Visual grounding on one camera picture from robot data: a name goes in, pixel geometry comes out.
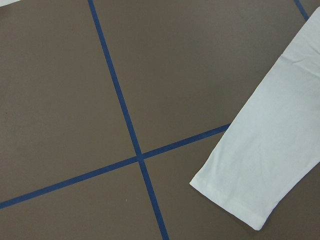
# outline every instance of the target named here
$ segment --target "blue stripe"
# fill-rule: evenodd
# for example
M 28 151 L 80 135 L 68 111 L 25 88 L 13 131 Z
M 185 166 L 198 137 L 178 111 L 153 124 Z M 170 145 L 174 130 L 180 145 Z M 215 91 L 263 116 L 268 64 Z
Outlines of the blue stripe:
M 99 22 L 99 18 L 98 18 L 98 14 L 97 14 L 94 2 L 93 2 L 93 0 L 88 0 L 88 3 L 89 3 L 90 10 L 91 10 L 91 14 L 92 14 L 94 25 L 95 25 L 96 31 L 97 31 L 99 39 L 100 39 L 100 43 L 101 43 L 101 47 L 102 47 L 102 50 L 103 50 L 103 54 L 104 54 L 104 57 L 105 57 L 107 65 L 108 65 L 109 72 L 110 72 L 110 75 L 111 75 L 111 78 L 112 78 L 112 81 L 113 81 L 114 89 L 115 89 L 116 95 L 118 97 L 118 100 L 119 100 L 119 103 L 120 103 L 120 106 L 121 106 L 121 109 L 122 109 L 122 113 L 123 113 L 123 116 L 124 116 L 124 119 L 125 119 L 126 126 L 127 126 L 128 130 L 129 130 L 129 134 L 130 134 L 130 137 L 131 137 L 131 141 L 132 141 L 132 144 L 133 144 L 133 147 L 134 147 L 135 154 L 136 155 L 140 155 L 141 154 L 141 149 L 140 149 L 139 142 L 138 142 L 138 139 L 137 139 L 137 136 L 136 136 L 136 132 L 134 130 L 134 126 L 132 124 L 132 121 L 131 121 L 131 118 L 130 118 L 130 115 L 129 115 L 127 104 L 125 102 L 125 98 L 124 98 L 124 95 L 122 93 L 122 90 L 121 90 L 121 87 L 120 87 L 120 83 L 118 81 L 118 77 L 117 77 L 117 74 L 116 74 L 116 71 L 115 71 L 115 67 L 114 67 L 114 64 L 112 62 L 112 59 L 111 59 L 111 56 L 110 56 L 110 52 L 109 52 L 109 49 L 108 49 L 108 46 L 107 46 L 107 43 L 106 43 L 106 39 L 105 39 L 104 33 L 102 31 L 102 28 L 101 28 L 101 25 L 100 25 L 100 22 Z
M 304 9 L 304 6 L 302 6 L 301 2 L 299 0 L 294 0 L 295 5 L 298 7 L 300 13 L 302 14 L 303 18 L 308 21 L 309 16 L 306 12 L 306 10 Z
M 188 137 L 186 139 L 171 143 L 169 145 L 159 147 L 157 149 L 154 149 L 154 150 L 151 150 L 151 151 L 148 151 L 148 152 L 144 153 L 143 157 L 144 157 L 144 159 L 148 159 L 148 158 L 151 158 L 151 157 L 153 157 L 155 155 L 162 154 L 162 153 L 165 153 L 167 151 L 182 147 L 184 145 L 194 143 L 194 142 L 199 141 L 201 139 L 205 139 L 207 137 L 222 133 L 222 132 L 226 131 L 229 126 L 230 126 L 230 123 L 226 124 L 226 125 L 223 125 L 223 126 L 220 126 L 220 127 L 217 127 L 215 129 L 209 130 L 209 131 L 205 131 L 205 132 L 200 133 L 198 135 L 191 136 L 191 137 Z
M 152 204 L 154 215 L 155 215 L 155 218 L 157 220 L 157 223 L 158 223 L 161 235 L 162 235 L 162 239 L 168 240 L 169 236 L 168 236 L 168 233 L 167 233 L 167 229 L 166 229 L 163 217 L 161 215 L 161 211 L 160 211 L 160 208 L 159 208 L 159 205 L 158 205 L 158 201 L 157 201 L 154 189 L 152 187 L 152 183 L 151 183 L 151 180 L 150 180 L 150 177 L 149 177 L 149 173 L 148 173 L 148 170 L 147 170 L 147 167 L 146 167 L 146 164 L 145 164 L 145 160 L 143 159 L 141 148 L 139 146 L 137 135 L 136 135 L 134 126 L 132 124 L 132 121 L 131 121 L 131 118 L 130 118 L 130 115 L 129 115 L 129 111 L 128 111 L 128 108 L 127 108 L 127 105 L 126 105 L 126 102 L 125 102 L 125 98 L 124 98 L 123 93 L 121 91 L 121 87 L 120 87 L 120 84 L 119 84 L 119 81 L 118 81 L 118 78 L 117 78 L 117 75 L 116 75 L 116 71 L 115 71 L 111 56 L 110 56 L 110 52 L 108 50 L 108 46 L 107 46 L 107 43 L 106 43 L 106 39 L 105 39 L 104 33 L 102 31 L 102 28 L 101 28 L 101 25 L 100 25 L 100 22 L 99 22 L 99 18 L 98 18 L 98 14 L 97 14 L 94 2 L 93 2 L 93 0 L 88 0 L 88 3 L 89 3 L 89 6 L 90 6 L 90 10 L 91 10 L 92 18 L 93 18 L 93 21 L 94 21 L 94 25 L 95 25 L 96 31 L 97 31 L 99 39 L 100 39 L 100 43 L 101 43 L 101 46 L 102 46 L 104 57 L 105 57 L 107 65 L 108 65 L 108 68 L 109 68 L 109 71 L 110 71 L 110 75 L 111 75 L 111 78 L 112 78 L 112 81 L 113 81 L 113 85 L 114 85 L 114 88 L 115 88 L 115 91 L 116 91 L 116 94 L 117 94 L 117 97 L 118 97 L 118 100 L 119 100 L 119 103 L 120 103 L 120 106 L 121 106 L 121 109 L 122 109 L 122 112 L 123 112 L 123 116 L 124 116 L 124 119 L 125 119 L 125 122 L 126 122 L 126 126 L 128 128 L 128 131 L 129 131 L 129 134 L 130 134 L 130 137 L 131 137 L 131 141 L 132 141 L 132 144 L 133 144 L 133 147 L 134 147 L 134 151 L 135 151 L 136 156 L 139 158 L 139 166 L 140 166 L 140 169 L 141 169 L 141 172 L 142 172 L 142 176 L 143 176 L 143 179 L 144 179 L 144 183 L 145 183 L 147 192 L 149 194 L 149 198 L 150 198 L 150 201 L 151 201 L 151 204 Z
M 70 178 L 68 180 L 58 182 L 58 183 L 53 184 L 51 186 L 47 186 L 47 187 L 44 187 L 42 189 L 29 192 L 27 194 L 24 194 L 24 195 L 12 198 L 10 200 L 1 202 L 0 203 L 0 209 L 4 209 L 6 207 L 9 207 L 9 206 L 24 202 L 26 200 L 36 198 L 38 196 L 53 192 L 53 191 L 58 190 L 58 189 L 65 188 L 67 186 L 82 182 L 82 181 L 87 180 L 87 179 L 91 179 L 93 177 L 99 176 L 101 174 L 105 174 L 105 173 L 110 172 L 112 170 L 119 169 L 119 168 L 122 168 L 124 166 L 136 163 L 137 161 L 138 161 L 138 158 L 136 156 L 134 156 L 134 157 L 128 158 L 126 160 L 116 162 L 116 163 L 111 164 L 109 166 L 105 166 L 105 167 L 102 167 L 102 168 L 87 172 L 85 174 Z

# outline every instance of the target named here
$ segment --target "white fabric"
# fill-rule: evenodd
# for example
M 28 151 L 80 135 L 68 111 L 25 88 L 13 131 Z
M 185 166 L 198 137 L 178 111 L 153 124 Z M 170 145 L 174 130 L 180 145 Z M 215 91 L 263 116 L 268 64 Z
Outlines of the white fabric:
M 0 7 L 2 7 L 4 5 L 15 3 L 18 1 L 20 1 L 20 0 L 0 0 Z
M 276 61 L 190 184 L 260 230 L 320 161 L 320 8 Z

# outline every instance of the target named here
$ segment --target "garment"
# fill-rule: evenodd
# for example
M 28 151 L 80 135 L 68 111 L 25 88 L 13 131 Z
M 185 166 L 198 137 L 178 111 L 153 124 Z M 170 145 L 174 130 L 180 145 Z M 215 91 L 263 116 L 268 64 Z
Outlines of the garment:
M 320 161 L 320 8 L 256 88 L 190 184 L 260 230 Z
M 12 4 L 18 2 L 20 0 L 0 0 L 0 7 L 8 4 Z

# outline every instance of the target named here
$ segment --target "white cloth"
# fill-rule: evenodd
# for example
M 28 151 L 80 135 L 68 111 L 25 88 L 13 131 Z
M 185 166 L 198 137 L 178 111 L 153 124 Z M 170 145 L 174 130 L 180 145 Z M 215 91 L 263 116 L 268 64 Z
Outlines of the white cloth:
M 260 230 L 320 161 L 320 8 L 264 77 L 190 184 Z
M 4 5 L 15 3 L 18 1 L 20 1 L 20 0 L 0 0 L 0 7 L 2 7 Z

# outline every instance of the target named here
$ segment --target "brown surface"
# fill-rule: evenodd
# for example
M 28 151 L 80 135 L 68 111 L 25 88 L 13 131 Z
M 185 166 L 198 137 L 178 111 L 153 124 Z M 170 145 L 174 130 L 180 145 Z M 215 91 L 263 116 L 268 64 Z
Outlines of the brown surface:
M 305 22 L 291 0 L 94 2 L 143 152 L 231 122 Z
M 320 7 L 320 0 L 300 0 L 300 2 L 309 17 L 318 7 Z
M 221 136 L 146 161 L 170 239 L 318 240 L 319 164 L 279 203 L 260 231 L 253 230 L 189 185 Z
M 0 8 L 0 202 L 134 156 L 86 0 Z
M 3 240 L 161 239 L 137 163 L 0 210 L 0 232 Z

